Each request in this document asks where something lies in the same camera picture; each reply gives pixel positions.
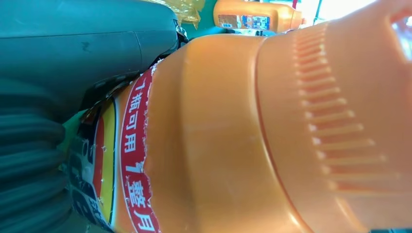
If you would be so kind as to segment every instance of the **gray surface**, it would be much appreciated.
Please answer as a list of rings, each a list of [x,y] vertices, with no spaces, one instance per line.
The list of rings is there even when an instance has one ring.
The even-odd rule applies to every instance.
[[[0,76],[51,96],[57,121],[177,49],[176,15],[141,0],[0,0]]]

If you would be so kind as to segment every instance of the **orange plastic bottle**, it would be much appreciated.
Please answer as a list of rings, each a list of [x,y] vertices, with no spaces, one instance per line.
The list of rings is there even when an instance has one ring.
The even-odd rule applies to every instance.
[[[219,0],[213,17],[215,25],[228,29],[256,29],[276,33],[298,29],[302,13],[284,4]]]
[[[410,16],[191,41],[88,113],[76,210],[116,233],[412,227]]]

